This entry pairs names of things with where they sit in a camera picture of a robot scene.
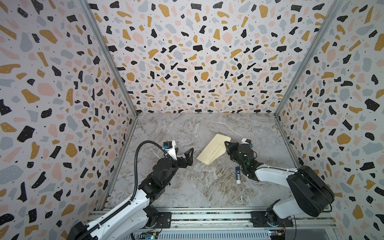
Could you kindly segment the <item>cream envelope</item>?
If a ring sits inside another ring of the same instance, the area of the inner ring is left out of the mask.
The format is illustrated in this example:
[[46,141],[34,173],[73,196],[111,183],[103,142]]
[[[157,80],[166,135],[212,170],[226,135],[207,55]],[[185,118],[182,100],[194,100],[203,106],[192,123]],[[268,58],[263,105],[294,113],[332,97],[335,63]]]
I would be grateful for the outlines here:
[[203,151],[197,157],[200,162],[210,165],[218,157],[226,153],[225,142],[230,142],[231,138],[216,134],[209,144],[203,149]]

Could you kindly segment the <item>blue white glue stick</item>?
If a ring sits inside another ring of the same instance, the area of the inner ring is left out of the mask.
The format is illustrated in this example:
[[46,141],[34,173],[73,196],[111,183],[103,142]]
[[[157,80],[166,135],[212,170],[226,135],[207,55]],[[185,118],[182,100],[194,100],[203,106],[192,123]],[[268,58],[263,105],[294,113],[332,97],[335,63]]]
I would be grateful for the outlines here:
[[241,169],[240,167],[236,167],[236,183],[241,184]]

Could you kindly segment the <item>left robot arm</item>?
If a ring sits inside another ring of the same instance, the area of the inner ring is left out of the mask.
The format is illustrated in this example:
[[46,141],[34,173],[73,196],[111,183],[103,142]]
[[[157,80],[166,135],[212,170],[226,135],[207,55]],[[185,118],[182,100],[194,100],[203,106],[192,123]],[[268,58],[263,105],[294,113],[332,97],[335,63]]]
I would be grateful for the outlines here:
[[153,171],[136,187],[136,193],[96,220],[75,224],[68,240],[121,240],[145,227],[157,226],[159,211],[152,206],[170,185],[176,172],[193,164],[194,149],[183,157],[173,159],[165,155],[154,165]]

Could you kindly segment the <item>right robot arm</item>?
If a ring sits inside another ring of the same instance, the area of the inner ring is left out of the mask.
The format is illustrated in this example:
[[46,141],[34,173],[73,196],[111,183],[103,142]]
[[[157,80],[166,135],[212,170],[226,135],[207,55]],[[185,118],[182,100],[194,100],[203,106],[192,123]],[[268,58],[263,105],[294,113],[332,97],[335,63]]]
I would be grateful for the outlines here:
[[327,207],[332,206],[334,192],[311,167],[303,165],[296,169],[283,169],[260,163],[248,139],[243,139],[242,143],[225,141],[224,145],[231,161],[239,165],[238,174],[243,173],[253,181],[287,187],[292,193],[292,197],[284,201],[276,200],[264,212],[252,212],[251,222],[254,227],[290,224],[290,218],[300,214],[318,217]]

